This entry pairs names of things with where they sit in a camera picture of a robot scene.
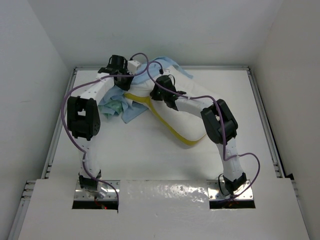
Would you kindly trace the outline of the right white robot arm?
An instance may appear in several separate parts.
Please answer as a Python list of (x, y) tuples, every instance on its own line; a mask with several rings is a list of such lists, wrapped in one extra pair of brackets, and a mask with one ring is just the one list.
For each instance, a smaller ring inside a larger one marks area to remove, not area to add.
[(247, 181), (236, 147), (238, 123), (234, 115), (222, 99), (216, 100), (210, 95), (189, 96), (185, 91), (178, 91), (172, 77), (161, 75), (154, 81), (151, 99), (202, 119), (207, 136), (219, 150), (224, 186), (233, 195)]

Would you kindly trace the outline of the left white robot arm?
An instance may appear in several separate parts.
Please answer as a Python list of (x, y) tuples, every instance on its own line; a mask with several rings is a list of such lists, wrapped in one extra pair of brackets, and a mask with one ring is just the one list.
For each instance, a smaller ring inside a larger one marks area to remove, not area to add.
[(93, 146), (95, 136), (101, 128), (98, 104), (114, 86), (129, 90), (134, 75), (141, 63), (112, 55), (106, 67), (98, 70), (96, 80), (78, 96), (67, 100), (67, 129), (82, 153), (80, 157), (79, 184), (89, 193), (105, 196), (107, 183), (103, 182), (101, 169), (95, 157)]

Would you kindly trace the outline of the blue green pillowcase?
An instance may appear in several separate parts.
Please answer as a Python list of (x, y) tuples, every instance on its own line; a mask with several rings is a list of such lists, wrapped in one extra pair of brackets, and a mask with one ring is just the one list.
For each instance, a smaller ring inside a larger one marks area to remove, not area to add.
[(149, 64), (149, 72), (144, 72), (133, 78), (129, 91), (124, 91), (117, 86), (113, 86), (104, 95), (98, 104), (99, 110), (107, 118), (111, 116), (122, 115), (124, 123), (129, 123), (131, 120), (142, 114), (148, 109), (144, 103), (139, 103), (137, 100), (132, 100), (125, 96), (125, 94), (132, 94), (138, 97), (148, 97), (153, 90), (155, 84), (150, 77), (154, 80), (160, 76), (159, 70), (163, 67), (170, 75), (176, 77), (178, 73), (184, 75), (187, 79), (191, 80), (193, 76), (187, 73), (181, 66), (169, 57), (161, 56), (151, 60)]

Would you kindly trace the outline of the white yellow pillow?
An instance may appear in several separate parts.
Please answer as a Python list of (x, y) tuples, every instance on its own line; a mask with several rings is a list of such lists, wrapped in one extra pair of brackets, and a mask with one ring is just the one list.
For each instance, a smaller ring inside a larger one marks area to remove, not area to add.
[[(215, 100), (221, 98), (217, 93), (196, 83), (193, 78), (187, 79), (186, 76), (176, 70), (173, 72), (176, 74), (176, 77), (174, 77), (175, 88), (178, 91), (184, 91), (190, 97), (211, 96)], [(167, 70), (164, 70), (164, 74), (170, 75)], [(141, 104), (146, 104), (152, 114), (185, 145), (194, 146), (207, 135), (200, 112), (197, 115), (193, 115), (188, 112), (174, 110), (167, 107), (163, 101), (151, 99), (150, 95), (139, 97), (126, 93), (125, 96), (131, 100), (137, 100)]]

